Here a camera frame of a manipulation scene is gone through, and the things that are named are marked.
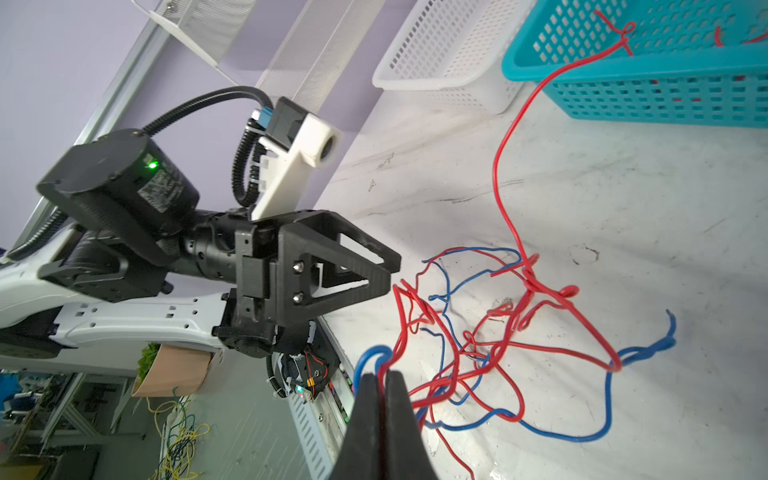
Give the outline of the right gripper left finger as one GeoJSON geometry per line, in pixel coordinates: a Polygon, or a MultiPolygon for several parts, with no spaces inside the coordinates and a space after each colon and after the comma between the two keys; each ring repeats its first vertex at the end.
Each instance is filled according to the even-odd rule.
{"type": "Polygon", "coordinates": [[[377,377],[364,374],[359,381],[350,420],[331,480],[382,478],[380,394],[377,377]]]}

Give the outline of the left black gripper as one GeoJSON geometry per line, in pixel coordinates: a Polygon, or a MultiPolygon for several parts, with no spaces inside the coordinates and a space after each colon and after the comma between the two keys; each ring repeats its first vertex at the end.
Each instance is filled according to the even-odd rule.
{"type": "Polygon", "coordinates": [[[212,334],[264,358],[297,355],[310,321],[387,294],[401,256],[341,215],[298,210],[251,221],[245,210],[212,216],[213,238],[234,262],[234,284],[212,334]]]}

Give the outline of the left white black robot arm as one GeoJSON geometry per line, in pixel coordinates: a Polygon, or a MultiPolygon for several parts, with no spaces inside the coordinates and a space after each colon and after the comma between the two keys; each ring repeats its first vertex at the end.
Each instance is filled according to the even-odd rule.
{"type": "Polygon", "coordinates": [[[37,186],[53,212],[2,254],[2,354],[53,359],[112,340],[302,353],[320,317],[387,294],[401,267],[395,250],[341,215],[298,206],[337,138],[295,102],[234,86],[71,147],[37,186]],[[202,210],[155,138],[239,99],[257,109],[233,160],[236,206],[202,210]]]}

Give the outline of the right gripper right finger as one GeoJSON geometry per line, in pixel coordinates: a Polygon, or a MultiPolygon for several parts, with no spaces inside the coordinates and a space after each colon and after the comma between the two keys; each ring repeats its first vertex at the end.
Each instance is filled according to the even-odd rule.
{"type": "Polygon", "coordinates": [[[393,480],[437,480],[422,441],[403,375],[390,371],[384,383],[383,475],[393,480]]]}

